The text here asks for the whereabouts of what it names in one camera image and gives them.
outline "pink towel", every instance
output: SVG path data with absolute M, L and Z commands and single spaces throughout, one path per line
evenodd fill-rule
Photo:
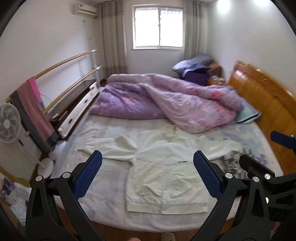
M 12 104 L 18 109 L 22 125 L 30 132 L 31 139 L 45 153 L 59 138 L 48 117 L 40 109 L 40 103 L 34 93 L 30 82 L 26 81 L 11 95 Z
M 44 104 L 42 102 L 42 99 L 41 99 L 41 94 L 40 94 L 40 91 L 39 91 L 39 88 L 38 88 L 38 85 L 36 83 L 36 80 L 35 80 L 35 77 L 31 77 L 30 79 L 27 80 L 27 82 L 29 83 L 38 103 L 39 103 L 39 107 L 41 110 L 44 110 Z

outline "floral comforter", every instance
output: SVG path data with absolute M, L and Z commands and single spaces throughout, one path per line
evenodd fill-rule
M 162 74 L 111 75 L 91 107 L 95 115 L 125 119 L 168 118 L 189 133 L 232 121 L 243 110 L 229 87 L 201 86 Z

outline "window frame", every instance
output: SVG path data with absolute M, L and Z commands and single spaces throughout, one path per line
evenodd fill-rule
M 159 45 L 158 46 L 136 46 L 136 19 L 135 19 L 135 11 L 136 8 L 141 7 L 157 7 L 158 8 L 158 21 L 159 21 Z M 160 9 L 162 7 L 180 9 L 183 14 L 183 29 L 182 29 L 182 47 L 172 47 L 172 46 L 161 46 L 160 45 Z M 183 7 L 171 7 L 171 6 L 162 6 L 162 5 L 133 5 L 133 50 L 143 50 L 143 49 L 167 49 L 167 50 L 184 50 L 184 8 Z

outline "window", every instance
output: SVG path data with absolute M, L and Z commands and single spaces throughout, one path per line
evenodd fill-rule
M 134 7 L 134 49 L 170 47 L 183 47 L 183 10 L 160 6 Z

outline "white mattress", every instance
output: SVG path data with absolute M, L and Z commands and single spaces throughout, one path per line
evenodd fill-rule
M 77 151 L 77 145 L 81 141 L 90 138 L 117 137 L 122 134 L 132 137 L 145 130 L 158 129 L 170 124 L 172 123 L 167 119 L 126 120 L 92 115 L 80 130 L 67 157 L 57 161 L 52 177 L 59 177 L 66 171 L 71 172 L 78 163 L 87 160 L 88 154 Z M 274 171 L 276 176 L 283 175 L 272 149 L 255 123 L 249 125 L 229 123 L 197 134 L 197 136 L 201 135 L 206 135 L 210 140 L 232 139 L 238 141 L 242 143 L 244 148 L 252 149 L 255 156 L 260 157 L 261 163 Z M 125 206 L 125 189 L 129 167 L 128 162 L 103 159 L 103 164 L 85 197 L 79 199 L 80 205 L 90 220 L 135 231 L 190 230 L 201 227 L 216 203 L 216 199 L 210 198 L 208 213 L 165 215 L 128 212 Z M 60 199 L 56 200 L 58 206 L 63 208 Z M 239 199 L 236 199 L 229 218 L 234 217 L 238 203 Z

